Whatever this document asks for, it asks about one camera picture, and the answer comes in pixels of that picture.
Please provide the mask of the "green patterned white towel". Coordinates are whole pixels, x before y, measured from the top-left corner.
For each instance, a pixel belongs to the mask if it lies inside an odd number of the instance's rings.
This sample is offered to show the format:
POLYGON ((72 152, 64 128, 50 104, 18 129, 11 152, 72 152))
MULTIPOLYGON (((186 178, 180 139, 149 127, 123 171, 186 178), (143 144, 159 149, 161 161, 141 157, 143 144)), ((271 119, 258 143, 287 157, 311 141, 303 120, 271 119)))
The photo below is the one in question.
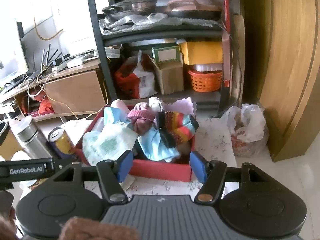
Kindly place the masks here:
POLYGON ((132 150, 138 134, 126 124, 106 124, 101 132, 84 134, 82 150, 91 166, 102 160, 117 160, 126 150, 132 150))

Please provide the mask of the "light blue cloth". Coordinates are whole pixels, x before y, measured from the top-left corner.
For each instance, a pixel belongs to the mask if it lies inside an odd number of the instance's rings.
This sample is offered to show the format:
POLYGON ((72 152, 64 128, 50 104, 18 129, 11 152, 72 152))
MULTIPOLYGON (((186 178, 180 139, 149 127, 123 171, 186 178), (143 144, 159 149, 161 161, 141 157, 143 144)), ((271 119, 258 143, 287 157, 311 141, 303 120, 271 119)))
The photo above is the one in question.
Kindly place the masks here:
MULTIPOLYGON (((104 126, 106 124, 126 124, 133 130, 131 121, 127 118, 125 121, 115 120, 111 107, 104 108, 104 126)), ((136 142, 140 146, 143 154, 151 161, 166 161, 171 162, 172 159, 180 154, 175 148, 167 148, 161 140, 159 130, 153 126, 144 134, 138 135, 136 142)))

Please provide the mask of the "striped colourful knitted sock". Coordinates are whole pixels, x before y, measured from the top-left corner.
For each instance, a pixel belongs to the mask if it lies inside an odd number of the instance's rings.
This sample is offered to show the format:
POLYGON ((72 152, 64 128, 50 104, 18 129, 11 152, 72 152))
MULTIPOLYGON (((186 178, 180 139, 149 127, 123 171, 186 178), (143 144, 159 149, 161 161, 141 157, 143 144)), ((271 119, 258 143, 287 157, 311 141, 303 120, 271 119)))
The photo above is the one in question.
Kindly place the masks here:
POLYGON ((158 112, 155 124, 167 148, 174 148, 192 139, 199 128, 193 115, 179 112, 158 112))

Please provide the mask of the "pink knitted hat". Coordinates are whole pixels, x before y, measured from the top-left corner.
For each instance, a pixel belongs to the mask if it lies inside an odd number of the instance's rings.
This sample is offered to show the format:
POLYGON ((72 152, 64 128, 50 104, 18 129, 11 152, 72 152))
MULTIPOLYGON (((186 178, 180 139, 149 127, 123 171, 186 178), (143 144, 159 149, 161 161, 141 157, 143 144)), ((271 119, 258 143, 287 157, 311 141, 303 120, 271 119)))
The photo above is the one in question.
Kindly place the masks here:
POLYGON ((155 117, 156 112, 147 102, 137 103, 127 115, 138 135, 144 135, 153 126, 155 117))

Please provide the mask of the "red cardboard box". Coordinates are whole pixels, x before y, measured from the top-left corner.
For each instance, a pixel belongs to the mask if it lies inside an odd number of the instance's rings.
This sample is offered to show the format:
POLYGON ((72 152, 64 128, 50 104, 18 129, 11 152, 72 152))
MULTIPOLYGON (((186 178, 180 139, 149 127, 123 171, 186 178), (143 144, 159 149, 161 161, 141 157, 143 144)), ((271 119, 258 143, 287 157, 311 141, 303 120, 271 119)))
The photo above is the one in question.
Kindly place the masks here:
MULTIPOLYGON (((84 131, 83 135, 75 145, 75 153, 84 164, 89 164, 84 156, 82 149, 82 140, 84 134, 90 132, 95 123, 104 115, 104 107, 97 113, 91 124, 84 131)), ((129 175, 143 178, 171 180, 190 182, 192 177, 192 169, 189 165, 189 155, 181 157, 175 163, 166 163, 160 161, 150 161, 144 159, 134 159, 129 175)))

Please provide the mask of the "floral tablecloth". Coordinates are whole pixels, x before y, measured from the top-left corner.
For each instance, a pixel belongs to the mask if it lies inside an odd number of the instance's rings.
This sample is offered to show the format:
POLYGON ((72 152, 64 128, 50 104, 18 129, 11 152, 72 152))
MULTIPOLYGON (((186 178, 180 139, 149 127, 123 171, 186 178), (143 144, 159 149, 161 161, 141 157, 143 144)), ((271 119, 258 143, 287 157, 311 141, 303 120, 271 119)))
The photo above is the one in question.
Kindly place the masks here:
MULTIPOLYGON (((195 136, 195 150, 206 160, 219 160, 228 166, 237 167, 229 131, 217 118, 197 117, 200 124, 195 136)), ((159 180, 128 175, 121 188, 129 198, 134 194, 144 195, 190 195, 194 198, 201 183, 195 175, 190 182, 159 180)))

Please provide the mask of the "stainless steel thermos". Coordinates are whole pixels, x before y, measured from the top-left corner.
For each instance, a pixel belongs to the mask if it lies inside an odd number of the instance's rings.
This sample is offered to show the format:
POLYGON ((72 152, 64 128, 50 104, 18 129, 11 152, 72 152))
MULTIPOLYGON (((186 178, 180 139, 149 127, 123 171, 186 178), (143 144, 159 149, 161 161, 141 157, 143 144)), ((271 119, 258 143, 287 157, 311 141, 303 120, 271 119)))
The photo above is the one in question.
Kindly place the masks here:
POLYGON ((52 158, 52 150, 42 131, 32 116, 26 116, 12 127, 13 132, 23 143, 23 147, 33 159, 52 158))

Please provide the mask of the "brown fuzzy sleeve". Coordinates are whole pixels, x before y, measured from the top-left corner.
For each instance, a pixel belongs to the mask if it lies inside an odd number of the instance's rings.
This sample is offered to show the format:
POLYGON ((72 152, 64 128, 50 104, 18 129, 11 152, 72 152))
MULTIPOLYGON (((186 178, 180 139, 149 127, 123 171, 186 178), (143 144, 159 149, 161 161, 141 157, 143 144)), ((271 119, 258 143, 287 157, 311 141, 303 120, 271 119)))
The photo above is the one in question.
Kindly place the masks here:
POLYGON ((62 228, 58 239, 139 239, 137 230, 73 217, 62 228))

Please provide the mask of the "wooden tv stand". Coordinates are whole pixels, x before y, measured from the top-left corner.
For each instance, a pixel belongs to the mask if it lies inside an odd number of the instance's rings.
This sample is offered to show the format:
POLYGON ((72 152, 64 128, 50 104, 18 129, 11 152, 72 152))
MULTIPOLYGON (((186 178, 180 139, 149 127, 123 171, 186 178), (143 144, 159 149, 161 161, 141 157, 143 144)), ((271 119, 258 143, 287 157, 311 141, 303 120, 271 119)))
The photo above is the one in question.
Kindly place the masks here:
POLYGON ((100 60, 95 59, 81 66, 27 81, 1 95, 1 114, 13 114, 21 119, 31 115, 36 121, 62 116, 95 114, 108 102, 100 60), (53 112, 39 114, 39 103, 28 95, 41 89, 48 95, 53 112))

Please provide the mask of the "orange plastic basket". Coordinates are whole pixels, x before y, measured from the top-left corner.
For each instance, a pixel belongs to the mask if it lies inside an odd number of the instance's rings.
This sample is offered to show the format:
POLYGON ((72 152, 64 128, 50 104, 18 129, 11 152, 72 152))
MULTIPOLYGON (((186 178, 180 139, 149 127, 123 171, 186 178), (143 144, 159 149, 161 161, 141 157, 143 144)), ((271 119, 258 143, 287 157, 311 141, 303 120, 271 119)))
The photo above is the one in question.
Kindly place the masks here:
POLYGON ((196 92, 215 92, 221 87, 222 71, 205 73, 189 69, 188 74, 190 75, 192 88, 196 92))

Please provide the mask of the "brown cardboard box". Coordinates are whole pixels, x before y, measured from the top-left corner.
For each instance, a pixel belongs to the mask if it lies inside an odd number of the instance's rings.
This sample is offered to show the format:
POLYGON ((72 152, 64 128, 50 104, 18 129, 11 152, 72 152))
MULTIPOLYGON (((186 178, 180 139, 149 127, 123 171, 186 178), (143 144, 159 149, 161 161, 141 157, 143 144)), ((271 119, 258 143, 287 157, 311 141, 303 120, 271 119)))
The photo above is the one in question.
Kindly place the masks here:
POLYGON ((148 60, 152 64, 162 95, 184 90, 183 62, 181 59, 178 61, 156 63, 156 61, 148 55, 148 60))

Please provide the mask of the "yellow box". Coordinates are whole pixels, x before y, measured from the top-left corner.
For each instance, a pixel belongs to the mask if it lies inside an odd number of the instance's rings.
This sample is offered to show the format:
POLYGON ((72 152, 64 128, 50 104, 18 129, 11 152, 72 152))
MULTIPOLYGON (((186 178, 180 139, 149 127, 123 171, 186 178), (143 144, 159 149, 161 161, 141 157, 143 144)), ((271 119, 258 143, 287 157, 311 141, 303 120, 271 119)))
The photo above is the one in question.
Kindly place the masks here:
POLYGON ((179 46, 187 65, 223 63, 222 42, 183 42, 179 46))

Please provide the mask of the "green bordered box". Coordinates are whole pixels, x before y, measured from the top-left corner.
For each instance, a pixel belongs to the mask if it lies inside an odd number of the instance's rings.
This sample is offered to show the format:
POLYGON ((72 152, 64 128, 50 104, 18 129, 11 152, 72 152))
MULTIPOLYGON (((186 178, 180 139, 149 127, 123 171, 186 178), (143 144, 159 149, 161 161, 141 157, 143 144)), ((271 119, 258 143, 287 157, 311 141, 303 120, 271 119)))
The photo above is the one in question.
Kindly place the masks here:
POLYGON ((167 63, 171 61, 180 61, 179 46, 152 47, 152 57, 156 63, 167 63))

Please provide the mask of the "brown frying pan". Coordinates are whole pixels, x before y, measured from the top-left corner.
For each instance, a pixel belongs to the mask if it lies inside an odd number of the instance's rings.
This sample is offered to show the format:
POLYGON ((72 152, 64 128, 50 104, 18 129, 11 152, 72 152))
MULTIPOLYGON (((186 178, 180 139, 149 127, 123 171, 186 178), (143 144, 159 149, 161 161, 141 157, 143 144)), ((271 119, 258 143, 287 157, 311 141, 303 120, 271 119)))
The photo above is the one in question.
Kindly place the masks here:
POLYGON ((217 21, 221 18, 222 9, 216 5, 201 4, 196 0, 171 0, 167 3, 165 13, 169 17, 217 21))

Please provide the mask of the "metal pots on shelf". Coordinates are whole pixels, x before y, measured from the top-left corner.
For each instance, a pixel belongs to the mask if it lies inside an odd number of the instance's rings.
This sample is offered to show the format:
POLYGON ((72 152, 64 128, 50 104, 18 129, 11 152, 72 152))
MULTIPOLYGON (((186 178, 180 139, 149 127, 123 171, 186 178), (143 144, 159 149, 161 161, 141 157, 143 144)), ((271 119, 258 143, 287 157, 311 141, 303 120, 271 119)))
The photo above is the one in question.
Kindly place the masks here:
POLYGON ((150 12, 156 9, 157 0, 123 0, 102 9, 104 14, 137 11, 150 12))

